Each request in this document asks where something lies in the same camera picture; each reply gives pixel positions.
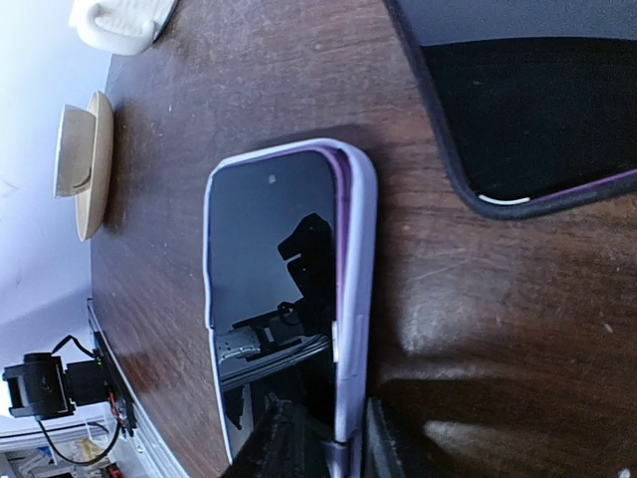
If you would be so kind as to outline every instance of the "phone case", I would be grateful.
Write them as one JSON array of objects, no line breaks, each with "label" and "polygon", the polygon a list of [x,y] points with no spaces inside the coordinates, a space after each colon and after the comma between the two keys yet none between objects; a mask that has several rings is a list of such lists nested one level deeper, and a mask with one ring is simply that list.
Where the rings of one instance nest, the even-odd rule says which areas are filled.
[{"label": "phone case", "polygon": [[446,112],[432,79],[428,60],[421,52],[421,47],[397,0],[386,0],[385,4],[418,82],[451,185],[474,211],[494,219],[524,219],[616,197],[637,189],[637,170],[633,169],[576,187],[564,188],[538,198],[503,201],[474,191],[463,167],[456,140],[452,136]]},{"label": "phone case", "polygon": [[[327,444],[325,451],[332,477],[356,477],[360,476],[362,461],[377,182],[371,161],[364,152],[354,146],[329,138],[284,144],[224,159],[211,173],[204,200],[203,271],[206,289],[205,318],[206,327],[210,333],[217,402],[220,407],[220,416],[225,417],[214,327],[211,323],[213,291],[208,245],[210,242],[210,195],[215,174],[233,164],[267,160],[303,150],[316,150],[328,158],[338,189],[336,303],[339,317],[332,328],[332,346],[336,362],[336,400],[333,443]],[[226,420],[222,419],[221,422],[226,451],[228,458],[232,461]]]}]

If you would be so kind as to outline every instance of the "white cup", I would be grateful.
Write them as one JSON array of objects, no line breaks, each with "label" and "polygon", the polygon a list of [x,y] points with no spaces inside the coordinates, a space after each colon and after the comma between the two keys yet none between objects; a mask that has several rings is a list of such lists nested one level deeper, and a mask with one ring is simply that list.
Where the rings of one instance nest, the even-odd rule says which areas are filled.
[{"label": "white cup", "polygon": [[95,115],[65,105],[58,131],[54,177],[56,197],[74,196],[89,188],[95,137]]}]

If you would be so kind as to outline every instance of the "scratch on table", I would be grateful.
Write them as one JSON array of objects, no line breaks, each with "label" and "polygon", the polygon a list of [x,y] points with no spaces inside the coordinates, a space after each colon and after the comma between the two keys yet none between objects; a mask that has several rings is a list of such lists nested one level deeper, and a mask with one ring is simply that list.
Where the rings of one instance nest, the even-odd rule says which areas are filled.
[{"label": "scratch on table", "polygon": [[450,266],[446,266],[446,267],[443,267],[443,268],[440,268],[440,269],[436,269],[435,271],[429,271],[429,272],[426,272],[426,273],[421,274],[419,276],[411,277],[411,278],[409,278],[409,279],[407,279],[405,281],[405,284],[408,284],[410,282],[422,281],[423,279],[435,276],[436,274],[442,274],[443,272],[447,272],[447,271],[450,271],[452,269],[456,269],[456,268],[462,266],[463,264],[467,264],[471,260],[472,260],[471,258],[463,259],[462,261],[459,261],[456,264],[451,264]]}]

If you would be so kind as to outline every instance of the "brown table surface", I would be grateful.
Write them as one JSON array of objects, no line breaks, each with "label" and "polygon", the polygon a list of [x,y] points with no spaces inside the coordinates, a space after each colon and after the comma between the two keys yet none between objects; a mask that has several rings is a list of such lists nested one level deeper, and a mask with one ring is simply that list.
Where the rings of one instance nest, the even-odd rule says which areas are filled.
[{"label": "brown table surface", "polygon": [[207,176],[323,128],[378,172],[369,391],[423,450],[452,476],[636,464],[635,196],[524,222],[471,212],[380,0],[182,0],[151,50],[113,58],[106,92],[115,151],[92,245],[96,310],[193,477],[227,464],[203,319]]}]

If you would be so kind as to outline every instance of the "white backdrop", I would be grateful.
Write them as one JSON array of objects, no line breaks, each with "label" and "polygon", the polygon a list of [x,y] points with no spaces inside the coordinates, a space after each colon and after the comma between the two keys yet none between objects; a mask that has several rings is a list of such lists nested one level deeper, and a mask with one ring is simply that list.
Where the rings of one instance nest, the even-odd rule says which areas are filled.
[{"label": "white backdrop", "polygon": [[[89,339],[89,244],[78,239],[74,200],[53,198],[53,164],[62,106],[86,107],[104,89],[110,55],[84,45],[68,26],[72,4],[2,6],[0,368],[48,351],[66,334]],[[72,348],[63,357],[80,359]],[[34,426],[0,417],[0,437]]]}]

